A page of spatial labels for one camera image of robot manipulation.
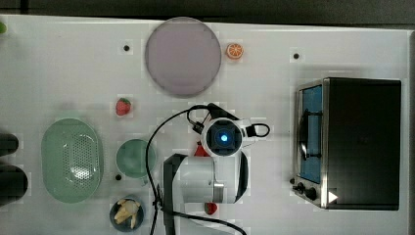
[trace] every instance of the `green bowl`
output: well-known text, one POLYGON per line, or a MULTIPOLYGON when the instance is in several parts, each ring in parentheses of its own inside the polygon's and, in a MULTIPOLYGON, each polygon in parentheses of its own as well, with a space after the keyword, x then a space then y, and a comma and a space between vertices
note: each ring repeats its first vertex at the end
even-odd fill
MULTIPOLYGON (((132 178, 144 178, 146 170, 147 141, 132 139, 123 143, 116 153, 116 165, 123 174, 132 178)), ((153 170, 157 162, 156 153, 152 146, 149 149, 149 168, 153 170)))
POLYGON ((102 151, 95 131, 65 118, 53 123, 42 139, 42 172, 47 191, 63 203, 90 197, 102 178, 102 151))

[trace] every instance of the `bowl of food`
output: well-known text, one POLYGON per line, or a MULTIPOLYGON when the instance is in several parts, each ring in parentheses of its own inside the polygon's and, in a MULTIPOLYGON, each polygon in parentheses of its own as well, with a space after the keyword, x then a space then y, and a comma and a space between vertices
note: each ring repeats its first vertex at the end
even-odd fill
POLYGON ((143 220, 143 204, 131 196, 118 200, 110 210, 110 222, 120 232, 136 230, 143 220))

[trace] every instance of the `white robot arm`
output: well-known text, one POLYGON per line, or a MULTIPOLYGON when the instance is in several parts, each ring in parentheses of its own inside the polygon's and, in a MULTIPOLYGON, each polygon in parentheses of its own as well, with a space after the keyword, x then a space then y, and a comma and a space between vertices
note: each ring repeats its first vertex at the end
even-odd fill
POLYGON ((236 203, 245 193, 249 177, 248 160, 242 148, 253 138, 268 134, 257 135, 248 120, 239 120, 213 104, 210 107, 212 120, 196 129, 211 157, 175 154, 163 163, 162 210, 167 235, 224 234, 183 216, 185 204, 236 203))

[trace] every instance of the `white tabletop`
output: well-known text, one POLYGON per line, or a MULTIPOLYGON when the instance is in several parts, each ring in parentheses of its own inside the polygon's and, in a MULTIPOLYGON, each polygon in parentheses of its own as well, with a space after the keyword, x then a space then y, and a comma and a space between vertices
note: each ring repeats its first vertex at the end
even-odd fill
MULTIPOLYGON (((222 50, 245 48, 240 62, 223 57, 213 85, 190 99, 168 96, 149 77, 147 38, 161 22, 0 16, 0 129, 21 146, 0 158, 29 176, 23 198, 0 208, 0 234, 116 234, 111 204, 135 194, 147 209, 148 187, 134 179, 116 181, 117 148, 131 138, 148 139, 156 125, 194 104, 214 102, 239 118, 271 127, 270 135, 246 150, 250 185, 235 205, 220 205, 215 217, 243 226, 248 234, 407 234, 409 177, 409 31, 208 23, 222 50), (130 51, 122 47, 129 45, 130 51), (299 53, 298 60, 293 54, 299 53), (294 91, 326 76, 398 78, 402 81, 402 144, 399 211, 321 211, 291 192, 294 91), (130 97, 133 112, 115 115, 118 97, 130 97), (59 118, 79 117, 104 143, 104 176, 93 196, 63 204, 45 189, 40 143, 59 118)), ((203 118, 196 112, 193 118, 203 118)), ((159 164, 173 153, 193 154, 198 136, 184 117, 157 136, 159 164)), ((202 211, 203 206, 189 205, 202 211)), ((151 210, 136 234, 149 234, 151 210)), ((157 234, 164 234, 160 214, 157 234)))

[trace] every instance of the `toaster oven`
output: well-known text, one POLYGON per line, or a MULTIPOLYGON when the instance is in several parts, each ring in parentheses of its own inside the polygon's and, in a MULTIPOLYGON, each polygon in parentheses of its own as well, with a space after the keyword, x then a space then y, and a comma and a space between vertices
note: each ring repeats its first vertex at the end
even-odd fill
POLYGON ((399 80, 327 77, 298 89, 296 195, 322 209, 399 206, 399 80))

